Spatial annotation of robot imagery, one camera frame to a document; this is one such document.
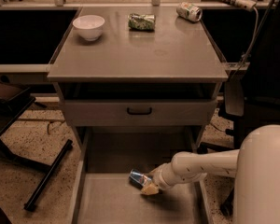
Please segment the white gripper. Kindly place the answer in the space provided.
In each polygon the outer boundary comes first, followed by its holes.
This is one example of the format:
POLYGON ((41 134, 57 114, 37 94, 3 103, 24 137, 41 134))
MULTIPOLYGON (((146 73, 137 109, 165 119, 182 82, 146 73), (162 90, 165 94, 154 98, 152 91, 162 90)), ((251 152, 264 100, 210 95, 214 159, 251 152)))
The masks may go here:
POLYGON ((153 183, 145 185, 141 193, 149 196, 158 194, 160 189, 167 190, 177 184, 177 175, 175 174, 170 163, 164 163, 153 169, 150 173, 153 183))

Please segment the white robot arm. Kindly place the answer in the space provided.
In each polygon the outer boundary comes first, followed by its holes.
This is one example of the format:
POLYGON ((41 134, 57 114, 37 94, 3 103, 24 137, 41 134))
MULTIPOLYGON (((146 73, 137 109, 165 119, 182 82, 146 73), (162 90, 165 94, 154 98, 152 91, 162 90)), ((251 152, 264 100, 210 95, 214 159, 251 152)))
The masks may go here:
POLYGON ((141 189, 145 195, 208 174, 233 177, 233 224, 280 224, 280 125, 257 128, 235 150, 178 152, 150 174, 152 180, 141 189))

